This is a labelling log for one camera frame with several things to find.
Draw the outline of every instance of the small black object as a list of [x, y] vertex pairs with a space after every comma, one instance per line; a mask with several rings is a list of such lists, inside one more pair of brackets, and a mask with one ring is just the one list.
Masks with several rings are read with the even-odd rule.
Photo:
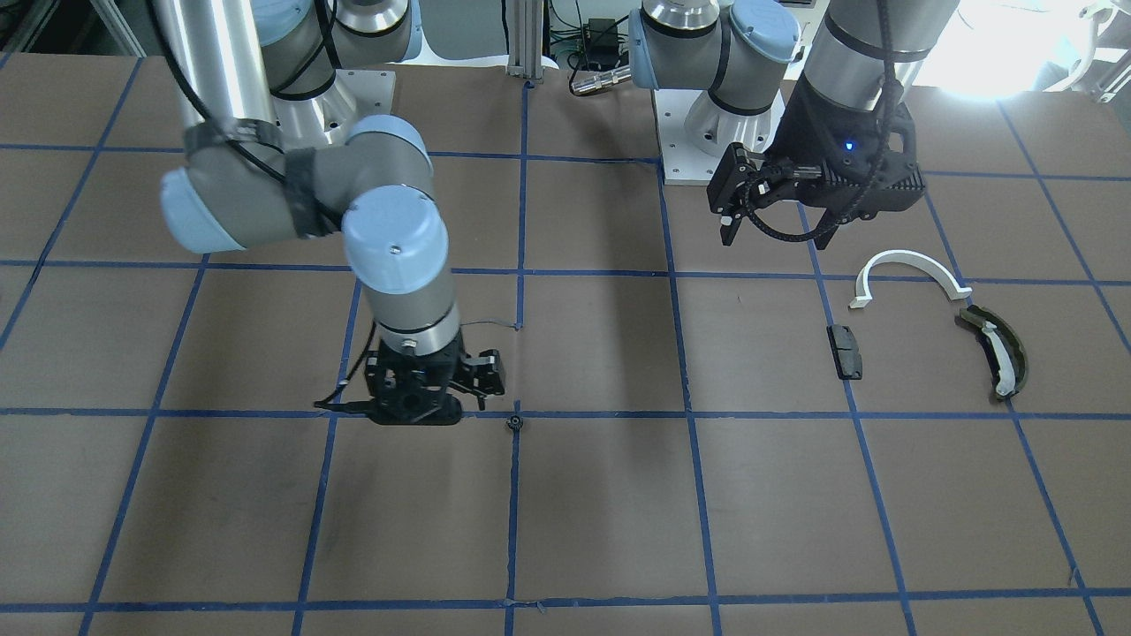
[[856, 345], [856, 336], [844, 325], [828, 327], [832, 360], [837, 363], [837, 376], [841, 380], [858, 380], [864, 377], [864, 360]]

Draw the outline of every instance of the black tape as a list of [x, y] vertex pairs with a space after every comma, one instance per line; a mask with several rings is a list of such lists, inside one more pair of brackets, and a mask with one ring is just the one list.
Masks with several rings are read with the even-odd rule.
[[214, 124], [198, 123], [185, 130], [184, 154], [192, 156], [197, 151], [222, 146], [228, 141], [250, 141], [283, 152], [283, 134], [276, 126], [261, 119], [225, 119], [215, 120]]
[[[838, 25], [836, 20], [832, 19], [831, 15], [828, 14], [824, 15], [824, 28], [829, 29], [829, 33], [832, 35], [832, 37], [836, 37], [838, 42], [852, 49], [853, 51], [856, 51], [861, 55], [866, 55], [869, 58], [880, 61], [887, 59], [887, 52], [883, 49], [880, 49], [879, 46], [873, 46], [867, 42], [864, 42], [863, 40], [848, 33], [847, 31], [840, 28], [840, 25]], [[891, 51], [891, 61], [896, 63], [918, 62], [921, 60], [925, 60], [927, 54], [930, 53], [931, 53], [930, 49], [926, 49], [924, 51], [910, 51], [910, 52]]]
[[312, 100], [322, 93], [326, 93], [334, 86], [334, 81], [337, 79], [337, 72], [331, 71], [330, 77], [322, 83], [321, 86], [314, 88], [313, 91], [307, 91], [305, 93], [271, 93], [271, 96], [278, 97], [279, 100], [285, 100], [287, 102], [305, 102], [307, 100]]
[[334, 232], [334, 226], [319, 212], [314, 197], [314, 148], [286, 154], [286, 181], [283, 192], [291, 208], [294, 233], [301, 239], [314, 239]]
[[723, 109], [724, 111], [726, 111], [728, 113], [734, 113], [734, 114], [742, 115], [742, 117], [753, 117], [756, 114], [762, 114], [763, 112], [770, 110], [770, 106], [774, 105], [774, 103], [770, 102], [769, 104], [766, 104], [765, 106], [762, 106], [760, 109], [740, 109], [739, 106], [732, 106], [731, 104], [727, 104], [726, 102], [724, 102], [723, 100], [720, 100], [718, 97], [718, 95], [715, 94], [714, 89], [708, 91], [707, 92], [707, 96], [710, 97], [710, 101], [716, 106]]

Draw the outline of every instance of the blue tape line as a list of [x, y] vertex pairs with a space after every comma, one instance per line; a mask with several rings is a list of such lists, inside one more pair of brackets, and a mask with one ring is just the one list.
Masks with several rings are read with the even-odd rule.
[[[515, 401], [515, 413], [521, 412], [521, 403]], [[510, 442], [510, 498], [507, 508], [507, 599], [515, 599], [516, 568], [518, 565], [518, 475], [519, 475], [519, 450], [521, 431], [511, 433]], [[515, 609], [508, 603], [507, 614], [503, 619], [503, 633], [507, 636], [515, 634]]]
[[[354, 328], [357, 324], [357, 307], [361, 303], [361, 281], [354, 280], [353, 298], [349, 301], [349, 317], [346, 319], [345, 337], [342, 342], [342, 359], [338, 361], [338, 383], [345, 380], [349, 369], [349, 351], [353, 347]], [[334, 398], [340, 402], [342, 396]], [[318, 478], [318, 493], [314, 496], [314, 513], [310, 519], [310, 535], [307, 540], [307, 556], [302, 561], [302, 578], [299, 581], [299, 605], [294, 610], [291, 624], [292, 636], [301, 636], [302, 622], [310, 594], [310, 578], [314, 571], [314, 555], [318, 551], [318, 536], [322, 527], [322, 510], [326, 508], [326, 491], [330, 484], [330, 462], [334, 461], [334, 441], [337, 438], [338, 418], [331, 413], [326, 427], [326, 447], [322, 452], [322, 469]]]
[[[36, 407], [0, 406], [0, 415], [58, 416], [78, 415], [88, 418], [129, 418], [148, 415], [147, 409], [81, 409], [81, 407]], [[468, 411], [465, 418], [498, 419], [511, 415], [511, 411]], [[664, 420], [680, 419], [685, 411], [524, 411], [523, 416], [543, 420]], [[848, 411], [692, 411], [697, 420], [831, 420], [848, 419]], [[947, 411], [857, 411], [862, 420], [1011, 420], [1008, 412], [947, 412]], [[1131, 413], [1048, 413], [1018, 412], [1021, 420], [1104, 421], [1128, 422]], [[318, 419], [328, 418], [322, 411], [251, 411], [218, 409], [158, 409], [158, 418], [199, 419]], [[361, 419], [364, 415], [339, 413], [338, 419]]]
[[534, 83], [523, 84], [523, 121], [519, 154], [518, 175], [518, 281], [515, 283], [515, 325], [519, 328], [526, 323], [526, 196], [529, 177], [529, 147], [530, 137], [530, 89]]
[[159, 154], [171, 154], [179, 155], [184, 152], [184, 148], [158, 148], [158, 147], [147, 147], [147, 146], [110, 146], [102, 149], [105, 153], [159, 153]]
[[0, 144], [0, 151], [59, 151], [93, 153], [96, 146], [52, 146], [49, 144]]
[[[908, 592], [912, 601], [975, 601], [987, 599], [1080, 599], [1085, 594], [1105, 599], [1131, 598], [1131, 587], [1035, 587], [1001, 590], [939, 590]], [[847, 592], [830, 594], [751, 594], [724, 595], [720, 605], [822, 605], [835, 603], [875, 603], [899, 600], [896, 592]], [[675, 607], [708, 605], [707, 596], [610, 599], [547, 598], [537, 601], [508, 602], [503, 599], [446, 599], [446, 600], [340, 600], [311, 601], [307, 612], [334, 611], [399, 611], [399, 610], [501, 610], [537, 608], [602, 608], [602, 607]], [[87, 603], [0, 603], [0, 614], [75, 613], [84, 611]], [[221, 601], [164, 601], [96, 603], [95, 613], [128, 612], [279, 612], [294, 611], [294, 602], [221, 602]]]
[[1096, 630], [1096, 636], [1104, 636], [1104, 628], [1099, 625], [1099, 617], [1096, 614], [1096, 608], [1091, 602], [1091, 598], [1087, 593], [1088, 585], [1083, 582], [1083, 574], [1080, 571], [1076, 556], [1072, 553], [1072, 547], [1068, 542], [1068, 535], [1064, 533], [1064, 526], [1061, 525], [1060, 516], [1056, 514], [1053, 500], [1048, 496], [1048, 489], [1045, 487], [1045, 479], [1041, 475], [1041, 469], [1037, 466], [1037, 459], [1033, 455], [1033, 447], [1029, 445], [1029, 438], [1025, 435], [1025, 427], [1021, 426], [1021, 420], [1016, 416], [1013, 402], [1008, 399], [1005, 401], [1005, 405], [1009, 407], [1010, 413], [1015, 414], [1013, 429], [1017, 431], [1017, 438], [1021, 442], [1021, 449], [1025, 452], [1025, 458], [1029, 462], [1029, 470], [1033, 471], [1033, 479], [1037, 482], [1037, 490], [1041, 491], [1041, 499], [1044, 501], [1045, 509], [1048, 512], [1048, 519], [1052, 521], [1053, 528], [1056, 531], [1056, 539], [1060, 541], [1061, 549], [1064, 551], [1064, 558], [1068, 560], [1070, 571], [1072, 571], [1072, 578], [1076, 579], [1077, 587], [1083, 592], [1083, 607], [1088, 610], [1088, 618], [1091, 619], [1091, 626]]
[[1120, 341], [1123, 342], [1123, 349], [1131, 353], [1131, 341], [1128, 340], [1128, 335], [1123, 332], [1123, 327], [1120, 325], [1119, 319], [1115, 317], [1115, 312], [1112, 311], [1112, 306], [1107, 302], [1107, 296], [1104, 295], [1104, 290], [1096, 284], [1096, 276], [1091, 273], [1091, 267], [1088, 266], [1088, 261], [1083, 258], [1083, 252], [1080, 251], [1080, 246], [1077, 244], [1076, 238], [1072, 237], [1072, 232], [1068, 227], [1068, 223], [1064, 221], [1064, 216], [1060, 212], [1060, 207], [1056, 206], [1056, 201], [1053, 200], [1052, 194], [1048, 191], [1048, 186], [1045, 183], [1044, 177], [1041, 171], [1037, 170], [1037, 164], [1033, 161], [1033, 155], [1029, 154], [1029, 149], [1025, 147], [1025, 141], [1021, 139], [1021, 135], [1017, 131], [1017, 127], [1013, 126], [1013, 120], [1009, 117], [1005, 111], [1004, 104], [998, 101], [998, 110], [1001, 111], [1002, 117], [1005, 119], [1005, 124], [1009, 127], [1010, 134], [1013, 135], [1013, 139], [1017, 140], [1017, 145], [1021, 148], [1021, 154], [1025, 155], [1025, 161], [1028, 162], [1029, 169], [1033, 170], [1034, 177], [1037, 178], [1037, 184], [1041, 186], [1041, 191], [1045, 195], [1045, 200], [1048, 201], [1048, 207], [1053, 210], [1053, 216], [1056, 217], [1056, 222], [1060, 223], [1061, 230], [1064, 232], [1064, 238], [1068, 239], [1070, 246], [1072, 246], [1072, 252], [1076, 253], [1076, 258], [1080, 261], [1080, 267], [1083, 268], [1083, 274], [1088, 277], [1088, 281], [1093, 283], [1093, 289], [1096, 291], [1096, 295], [1099, 296], [1099, 303], [1104, 306], [1104, 311], [1107, 312], [1107, 318], [1112, 321], [1112, 326], [1115, 327], [1115, 333], [1119, 335]]
[[118, 515], [114, 517], [114, 525], [111, 527], [110, 539], [106, 541], [106, 549], [102, 555], [102, 562], [94, 578], [94, 586], [90, 588], [90, 598], [87, 602], [88, 607], [83, 614], [78, 636], [86, 636], [90, 630], [90, 621], [94, 619], [94, 605], [102, 595], [102, 587], [105, 585], [106, 575], [110, 573], [110, 564], [114, 558], [118, 539], [121, 536], [122, 526], [126, 523], [126, 513], [129, 510], [133, 489], [137, 487], [138, 474], [141, 472], [141, 461], [145, 458], [146, 448], [148, 448], [149, 439], [153, 437], [154, 423], [157, 421], [157, 410], [161, 407], [161, 401], [165, 396], [165, 389], [169, 387], [169, 378], [173, 373], [173, 363], [176, 361], [176, 354], [180, 352], [181, 343], [184, 341], [184, 332], [188, 329], [189, 317], [192, 316], [192, 308], [196, 306], [197, 296], [200, 293], [200, 283], [204, 281], [205, 273], [207, 272], [204, 266], [207, 263], [208, 255], [205, 255], [200, 258], [200, 267], [197, 269], [196, 280], [192, 282], [192, 289], [189, 291], [189, 298], [184, 303], [184, 311], [181, 312], [181, 321], [176, 326], [176, 335], [173, 336], [173, 344], [170, 346], [169, 356], [165, 359], [165, 368], [161, 372], [161, 381], [157, 384], [157, 393], [153, 397], [153, 405], [149, 409], [149, 416], [146, 420], [145, 429], [141, 431], [141, 439], [138, 440], [137, 453], [133, 455], [133, 464], [130, 467], [129, 478], [126, 480], [126, 489], [122, 491], [122, 499], [118, 506]]
[[691, 405], [691, 383], [688, 378], [688, 355], [683, 343], [683, 319], [680, 313], [680, 290], [675, 274], [675, 251], [672, 247], [672, 227], [664, 197], [664, 166], [656, 164], [656, 184], [659, 194], [659, 217], [664, 227], [664, 255], [667, 259], [667, 283], [672, 295], [672, 317], [675, 326], [675, 350], [680, 360], [680, 383], [683, 385], [683, 410], [688, 421], [688, 442], [691, 467], [696, 478], [696, 502], [699, 507], [699, 532], [702, 536], [703, 566], [707, 578], [707, 600], [710, 605], [711, 628], [715, 636], [723, 635], [723, 618], [718, 609], [718, 587], [715, 582], [715, 551], [710, 539], [710, 519], [707, 515], [707, 492], [703, 488], [702, 458], [699, 454], [699, 428]]
[[[1033, 180], [1033, 174], [1019, 174], [1010, 172], [964, 172], [953, 170], [924, 170], [923, 174], [931, 177], [962, 177], [973, 179], [1028, 179]], [[1131, 181], [1131, 177], [1098, 177], [1091, 174], [1042, 174], [1043, 179], [1054, 179], [1057, 181]]]
[[133, 80], [137, 79], [138, 71], [141, 69], [143, 59], [144, 58], [138, 58], [138, 60], [133, 63], [133, 70], [130, 71], [130, 77], [126, 80], [126, 86], [122, 87], [121, 95], [118, 96], [118, 103], [114, 104], [114, 110], [110, 113], [110, 120], [106, 122], [106, 127], [102, 130], [102, 136], [98, 137], [98, 144], [90, 154], [90, 160], [86, 162], [86, 169], [83, 170], [83, 175], [79, 177], [78, 183], [75, 186], [75, 191], [71, 192], [70, 200], [67, 201], [67, 206], [63, 208], [63, 213], [59, 217], [59, 222], [55, 223], [54, 230], [51, 231], [51, 235], [48, 238], [48, 243], [43, 247], [43, 251], [40, 252], [40, 258], [36, 259], [35, 269], [32, 270], [32, 276], [27, 280], [27, 284], [24, 286], [24, 292], [19, 295], [19, 300], [16, 301], [16, 307], [12, 309], [11, 316], [8, 318], [8, 324], [5, 326], [3, 332], [0, 333], [0, 351], [3, 350], [6, 344], [8, 344], [8, 338], [11, 336], [11, 332], [16, 327], [16, 321], [19, 320], [19, 316], [24, 312], [24, 307], [27, 304], [27, 299], [32, 295], [32, 289], [35, 286], [35, 282], [38, 281], [40, 273], [43, 272], [43, 264], [48, 260], [48, 255], [51, 253], [51, 249], [55, 247], [55, 241], [59, 240], [59, 234], [63, 230], [63, 224], [66, 224], [67, 218], [70, 217], [71, 212], [75, 209], [75, 204], [78, 203], [78, 198], [83, 194], [83, 188], [86, 186], [87, 179], [90, 178], [90, 172], [94, 171], [94, 164], [98, 161], [98, 153], [101, 148], [105, 146], [106, 139], [110, 137], [110, 131], [113, 130], [114, 122], [118, 121], [118, 115], [122, 112], [122, 106], [126, 104], [126, 97], [130, 94], [130, 88], [133, 87]]
[[931, 218], [934, 220], [934, 226], [939, 231], [939, 239], [942, 241], [942, 249], [947, 250], [947, 259], [950, 260], [950, 270], [955, 274], [955, 280], [957, 280], [959, 284], [965, 285], [962, 270], [958, 267], [958, 259], [955, 257], [955, 250], [950, 247], [950, 240], [947, 239], [947, 231], [942, 227], [942, 218], [939, 216], [939, 210], [934, 207], [934, 200], [931, 199], [931, 192], [926, 192], [923, 198], [926, 200], [926, 208], [931, 213]]
[[[809, 232], [809, 218], [805, 216], [805, 207], [797, 203], [797, 215], [801, 217], [802, 232]], [[821, 293], [821, 306], [824, 309], [824, 319], [828, 325], [836, 324], [832, 316], [832, 306], [829, 303], [829, 293], [824, 286], [824, 276], [821, 273], [821, 263], [817, 255], [817, 246], [813, 241], [808, 241], [809, 258], [813, 264], [813, 274], [817, 276], [817, 287]], [[848, 403], [848, 412], [852, 414], [853, 428], [856, 431], [856, 442], [860, 445], [860, 453], [864, 458], [864, 469], [867, 472], [867, 481], [872, 487], [872, 496], [875, 499], [875, 510], [880, 517], [880, 526], [883, 528], [883, 540], [888, 544], [888, 556], [891, 558], [891, 571], [896, 579], [896, 590], [899, 593], [899, 604], [904, 610], [904, 620], [907, 622], [907, 634], [916, 636], [915, 618], [912, 616], [912, 604], [907, 596], [907, 584], [904, 581], [904, 569], [899, 562], [899, 553], [896, 550], [896, 538], [891, 532], [891, 522], [888, 519], [888, 509], [883, 502], [883, 493], [880, 491], [880, 480], [875, 474], [875, 465], [872, 463], [872, 452], [867, 446], [867, 436], [864, 435], [864, 424], [861, 421], [856, 397], [853, 395], [852, 385], [848, 380], [841, 380], [845, 390], [845, 399]]]
[[[0, 259], [0, 267], [31, 267], [37, 261], [31, 259]], [[60, 260], [49, 259], [43, 263], [44, 267], [77, 267], [77, 268], [122, 268], [122, 269], [196, 269], [198, 264], [185, 261], [153, 261], [153, 260]], [[268, 272], [342, 272], [351, 273], [348, 265], [316, 265], [316, 264], [268, 264], [268, 263], [209, 263], [208, 269], [230, 269], [238, 272], [268, 270]], [[666, 277], [667, 272], [649, 269], [509, 269], [495, 267], [452, 267], [454, 274], [474, 274], [483, 276], [627, 276], [627, 277]], [[780, 280], [780, 281], [815, 281], [813, 274], [804, 273], [780, 273], [780, 272], [676, 272], [677, 278], [750, 278], [750, 280]], [[853, 274], [824, 274], [826, 281], [855, 281]], [[930, 276], [901, 276], [873, 274], [872, 281], [891, 281], [906, 283], [933, 283]], [[987, 278], [974, 277], [962, 281], [967, 283], [984, 283], [987, 285], [1046, 285], [1046, 286], [1108, 286], [1128, 287], [1131, 281], [1073, 281], [1069, 278]]]

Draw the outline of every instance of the white mounting plate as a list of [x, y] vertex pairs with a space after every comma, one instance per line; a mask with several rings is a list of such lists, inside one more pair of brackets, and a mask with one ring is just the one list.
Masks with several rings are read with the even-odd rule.
[[338, 70], [338, 79], [357, 97], [357, 119], [392, 112], [397, 74], [391, 70]]
[[718, 157], [700, 151], [688, 137], [683, 121], [700, 91], [654, 91], [656, 132], [659, 154], [664, 156], [664, 182], [673, 186], [703, 186], [710, 181]]

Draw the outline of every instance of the wire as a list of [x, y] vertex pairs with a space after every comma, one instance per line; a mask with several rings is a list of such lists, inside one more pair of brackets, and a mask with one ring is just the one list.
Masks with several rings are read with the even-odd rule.
[[899, 94], [903, 93], [903, 85], [896, 78], [896, 62], [891, 49], [891, 23], [888, 16], [888, 0], [875, 0], [875, 8], [880, 18], [880, 41], [883, 45], [883, 88], [880, 93], [880, 100], [877, 108], [881, 109], [883, 114], [880, 120], [880, 144], [875, 149], [875, 154], [872, 155], [872, 166], [867, 171], [867, 177], [844, 208], [835, 215], [826, 214], [826, 216], [821, 217], [821, 221], [818, 222], [815, 227], [804, 234], [789, 234], [767, 225], [766, 222], [758, 216], [752, 201], [749, 199], [749, 192], [753, 187], [753, 183], [748, 183], [746, 190], [743, 194], [743, 197], [745, 198], [744, 208], [746, 215], [750, 217], [750, 221], [756, 227], [772, 239], [788, 243], [801, 243], [829, 234], [836, 230], [841, 222], [847, 223], [846, 220], [851, 221], [852, 214], [856, 212], [856, 208], [864, 200], [864, 197], [875, 189], [875, 184], [880, 175], [880, 166], [883, 163], [883, 156], [889, 149], [888, 140], [891, 137], [891, 120], [895, 114], [896, 106], [899, 103]]
[[[318, 16], [319, 22], [322, 22], [322, 15], [323, 15], [322, 12], [319, 12]], [[283, 98], [291, 97], [292, 95], [283, 93], [283, 91], [286, 91], [287, 88], [291, 87], [291, 85], [297, 81], [299, 78], [302, 77], [302, 74], [307, 72], [307, 69], [309, 69], [310, 66], [314, 63], [314, 61], [318, 59], [318, 55], [320, 55], [322, 51], [326, 51], [327, 55], [329, 57], [330, 42], [334, 42], [333, 37], [334, 24], [338, 19], [338, 0], [334, 0], [334, 8], [330, 9], [330, 15], [333, 16], [333, 19], [327, 18], [326, 22], [322, 24], [322, 31], [321, 31], [322, 41], [318, 44], [314, 51], [307, 57], [307, 60], [303, 61], [302, 65], [300, 65], [299, 68], [294, 70], [294, 72], [288, 75], [287, 78], [284, 79], [278, 86], [271, 88], [271, 95]], [[335, 65], [331, 60], [330, 65], [334, 66], [334, 68], [339, 68], [340, 62], [339, 65]]]
[[502, 3], [502, 36], [507, 41], [507, 54], [510, 54], [510, 27], [507, 25], [507, 0], [501, 0]]
[[518, 326], [517, 323], [510, 323], [508, 320], [503, 320], [502, 318], [483, 318], [481, 320], [469, 320], [467, 323], [459, 324], [460, 327], [467, 327], [468, 325], [499, 325], [500, 327], [508, 327], [515, 329], [516, 332], [523, 328]]
[[554, 15], [554, 17], [555, 17], [555, 18], [558, 18], [558, 22], [562, 23], [563, 25], [566, 25], [566, 26], [568, 26], [568, 27], [570, 27], [570, 28], [573, 28], [573, 29], [577, 29], [577, 31], [581, 31], [581, 27], [580, 27], [580, 26], [573, 26], [573, 25], [569, 24], [568, 22], [566, 22], [566, 20], [564, 20], [564, 19], [563, 19], [563, 18], [562, 18], [562, 17], [561, 17], [561, 16], [560, 16], [559, 14], [558, 14], [558, 9], [556, 9], [556, 8], [554, 7], [554, 1], [553, 1], [553, 0], [550, 0], [550, 11], [551, 11], [551, 12], [553, 12], [553, 15]]
[[[581, 6], [578, 5], [577, 0], [573, 0], [573, 5], [577, 7], [577, 17], [578, 17], [578, 19], [580, 19], [581, 18]], [[597, 37], [592, 37], [592, 33], [593, 32], [590, 32], [590, 37], [586, 38], [585, 34], [582, 33], [582, 35], [581, 35], [581, 51], [580, 51], [580, 54], [585, 59], [586, 70], [588, 70], [588, 67], [589, 67], [589, 44], [588, 44], [588, 40], [601, 40], [606, 34], [608, 34], [611, 31], [613, 31], [614, 28], [616, 28], [618, 26], [620, 26], [621, 24], [623, 24], [628, 19], [629, 19], [629, 16], [624, 16], [623, 18], [621, 18], [621, 19], [614, 22], [613, 24], [606, 26], [605, 29], [602, 31], [597, 35]], [[589, 93], [587, 95], [582, 95], [582, 94], [579, 94], [579, 93], [577, 93], [577, 92], [573, 91], [573, 80], [577, 79], [577, 71], [581, 68], [580, 62], [581, 62], [581, 59], [578, 59], [578, 65], [573, 66], [573, 65], [569, 63], [569, 57], [566, 58], [566, 63], [569, 65], [570, 68], [573, 69], [573, 72], [571, 72], [570, 76], [569, 76], [569, 81], [566, 83], [566, 88], [568, 88], [569, 89], [569, 94], [573, 95], [575, 97], [588, 97], [590, 95], [599, 95], [599, 93]]]
[[353, 379], [354, 375], [357, 373], [357, 369], [361, 368], [361, 363], [369, 355], [369, 347], [373, 345], [373, 336], [377, 334], [377, 323], [371, 323], [369, 326], [369, 336], [365, 337], [365, 346], [361, 347], [361, 352], [357, 354], [357, 360], [354, 361], [353, 367], [349, 368], [349, 372], [346, 373], [345, 379], [338, 383], [338, 386], [334, 388], [334, 393], [327, 395], [322, 399], [314, 402], [316, 409], [326, 409], [328, 411], [334, 411], [336, 404], [331, 404], [335, 398], [342, 395], [342, 392], [346, 389], [349, 380]]
[[[200, 118], [205, 120], [205, 124], [210, 127], [216, 135], [224, 138], [224, 144], [232, 148], [235, 154], [243, 157], [248, 163], [254, 165], [264, 174], [270, 177], [279, 184], [286, 182], [286, 177], [282, 172], [271, 167], [267, 162], [257, 157], [251, 151], [243, 147], [243, 144], [231, 139], [227, 132], [221, 128], [221, 124], [216, 121], [211, 111], [200, 98], [200, 95], [193, 91], [192, 85], [189, 84], [188, 78], [184, 76], [184, 69], [181, 68], [181, 63], [176, 60], [176, 55], [173, 53], [173, 46], [169, 43], [169, 37], [165, 35], [165, 29], [161, 26], [161, 20], [157, 18], [157, 7], [154, 0], [146, 0], [146, 12], [149, 14], [149, 22], [153, 26], [154, 36], [157, 38], [157, 46], [161, 49], [161, 54], [165, 57], [165, 63], [169, 65], [169, 71], [173, 76], [173, 81], [176, 83], [176, 87], [181, 89], [181, 94], [188, 100], [189, 104], [200, 113]], [[322, 201], [314, 199], [314, 205], [318, 207], [320, 214], [329, 218], [336, 226], [342, 227], [342, 214], [337, 213]]]

